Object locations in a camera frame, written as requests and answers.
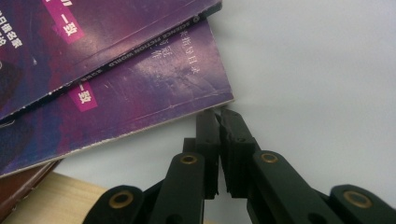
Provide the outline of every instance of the white background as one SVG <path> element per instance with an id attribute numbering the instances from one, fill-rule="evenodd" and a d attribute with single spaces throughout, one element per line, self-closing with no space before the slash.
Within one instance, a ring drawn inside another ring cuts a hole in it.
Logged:
<path id="1" fill-rule="evenodd" d="M 396 207 L 396 2 L 224 0 L 209 19 L 236 101 L 262 149 L 328 194 L 353 184 Z M 146 189 L 166 175 L 195 117 L 65 159 L 56 172 Z M 249 223 L 245 200 L 205 202 L 205 219 Z"/>

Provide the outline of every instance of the wooden surface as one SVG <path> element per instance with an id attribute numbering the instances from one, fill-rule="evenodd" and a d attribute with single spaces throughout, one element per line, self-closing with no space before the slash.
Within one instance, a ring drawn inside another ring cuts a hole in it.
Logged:
<path id="1" fill-rule="evenodd" d="M 4 223 L 82 223 L 92 205 L 105 191 L 93 184 L 51 173 L 18 204 Z"/>

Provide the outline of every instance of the brown book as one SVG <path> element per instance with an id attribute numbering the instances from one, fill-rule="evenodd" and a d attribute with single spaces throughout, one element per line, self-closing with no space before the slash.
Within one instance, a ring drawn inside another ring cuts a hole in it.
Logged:
<path id="1" fill-rule="evenodd" d="M 50 162 L 0 178 L 0 223 L 15 210 L 18 202 L 23 200 L 58 163 L 59 161 Z"/>

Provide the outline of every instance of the purple magazine cover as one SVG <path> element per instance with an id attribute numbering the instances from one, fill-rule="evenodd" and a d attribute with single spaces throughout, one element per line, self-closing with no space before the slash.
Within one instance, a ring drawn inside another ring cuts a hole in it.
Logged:
<path id="1" fill-rule="evenodd" d="M 1 0 L 0 120 L 220 8 L 221 0 Z"/>
<path id="2" fill-rule="evenodd" d="M 0 176 L 233 100 L 207 21 L 0 127 Z"/>

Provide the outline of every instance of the white table surface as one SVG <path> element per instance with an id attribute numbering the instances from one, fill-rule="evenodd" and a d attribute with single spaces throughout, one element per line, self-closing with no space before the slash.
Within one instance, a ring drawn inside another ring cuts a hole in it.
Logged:
<path id="1" fill-rule="evenodd" d="M 396 207 L 396 2 L 223 0 L 209 19 L 235 102 L 263 149 L 308 184 L 368 189 Z M 195 117 L 65 159 L 56 172 L 112 188 L 146 189 L 166 175 Z M 225 192 L 205 219 L 249 223 Z"/>

